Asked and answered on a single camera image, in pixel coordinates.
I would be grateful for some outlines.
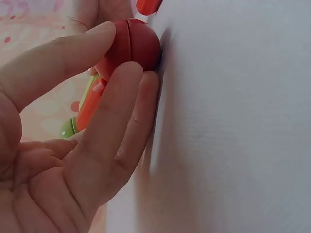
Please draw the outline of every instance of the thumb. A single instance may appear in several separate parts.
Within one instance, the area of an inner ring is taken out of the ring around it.
[[[105,22],[84,34],[29,50],[0,68],[0,91],[21,111],[65,79],[99,62],[115,34],[114,24]]]

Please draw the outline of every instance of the red toy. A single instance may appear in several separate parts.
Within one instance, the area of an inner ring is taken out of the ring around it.
[[[81,106],[76,119],[78,131],[86,128],[113,71],[120,64],[135,61],[144,71],[155,70],[161,55],[161,45],[156,33],[138,19],[123,19],[114,22],[115,40],[105,57],[95,66],[101,79],[95,81]]]

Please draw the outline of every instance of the pink polka dot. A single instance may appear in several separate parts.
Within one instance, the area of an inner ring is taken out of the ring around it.
[[[77,113],[77,112],[79,111],[79,104],[80,104],[80,103],[79,103],[78,101],[73,102],[73,103],[71,104],[71,110]]]
[[[5,43],[9,43],[10,40],[11,40],[11,37],[7,37],[7,38],[4,40],[4,42],[5,42]]]

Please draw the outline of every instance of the white wall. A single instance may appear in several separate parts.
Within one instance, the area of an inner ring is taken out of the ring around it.
[[[163,0],[163,87],[112,233],[311,232],[311,1]]]

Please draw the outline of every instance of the hand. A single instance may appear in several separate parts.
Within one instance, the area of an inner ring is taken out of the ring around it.
[[[132,18],[130,0],[70,0],[66,32],[69,35],[84,33],[105,22],[122,18]],[[95,75],[96,69],[89,70]]]
[[[112,75],[89,126],[71,140],[21,143],[19,113],[109,50],[111,22],[56,39],[0,68],[1,232],[86,233],[127,183],[152,129],[159,81],[135,62]]]

